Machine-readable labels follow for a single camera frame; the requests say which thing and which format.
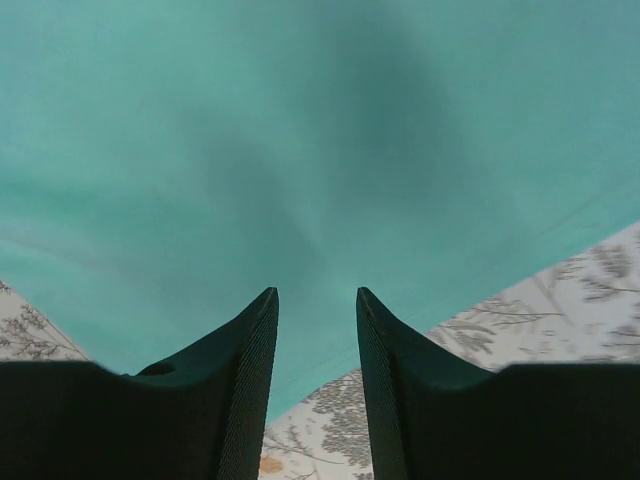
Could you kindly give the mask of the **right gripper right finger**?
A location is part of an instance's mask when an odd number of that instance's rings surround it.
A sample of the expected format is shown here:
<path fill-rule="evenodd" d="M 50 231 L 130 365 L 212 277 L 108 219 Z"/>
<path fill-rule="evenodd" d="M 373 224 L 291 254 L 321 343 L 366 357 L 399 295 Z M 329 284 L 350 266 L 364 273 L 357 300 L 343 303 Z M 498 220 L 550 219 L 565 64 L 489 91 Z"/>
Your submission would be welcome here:
<path fill-rule="evenodd" d="M 639 368 L 515 363 L 488 371 L 356 295 L 378 479 L 635 479 Z"/>

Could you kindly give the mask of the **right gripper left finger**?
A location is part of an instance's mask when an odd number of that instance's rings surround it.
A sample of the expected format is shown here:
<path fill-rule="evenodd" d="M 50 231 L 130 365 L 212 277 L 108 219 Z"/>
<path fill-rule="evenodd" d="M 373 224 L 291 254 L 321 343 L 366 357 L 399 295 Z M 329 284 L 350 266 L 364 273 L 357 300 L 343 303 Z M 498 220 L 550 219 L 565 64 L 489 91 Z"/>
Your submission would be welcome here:
<path fill-rule="evenodd" d="M 1 365 L 5 479 L 254 479 L 277 339 L 265 289 L 135 375 L 79 360 Z"/>

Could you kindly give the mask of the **teal green t shirt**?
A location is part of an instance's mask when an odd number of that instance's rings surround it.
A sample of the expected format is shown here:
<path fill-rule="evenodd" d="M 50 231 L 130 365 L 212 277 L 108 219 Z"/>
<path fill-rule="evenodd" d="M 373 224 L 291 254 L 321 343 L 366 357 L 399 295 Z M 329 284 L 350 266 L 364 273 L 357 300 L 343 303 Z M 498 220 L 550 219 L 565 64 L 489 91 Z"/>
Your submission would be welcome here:
<path fill-rule="evenodd" d="M 1 5 L 1 278 L 119 372 L 274 286 L 278 416 L 638 217 L 635 1 Z"/>

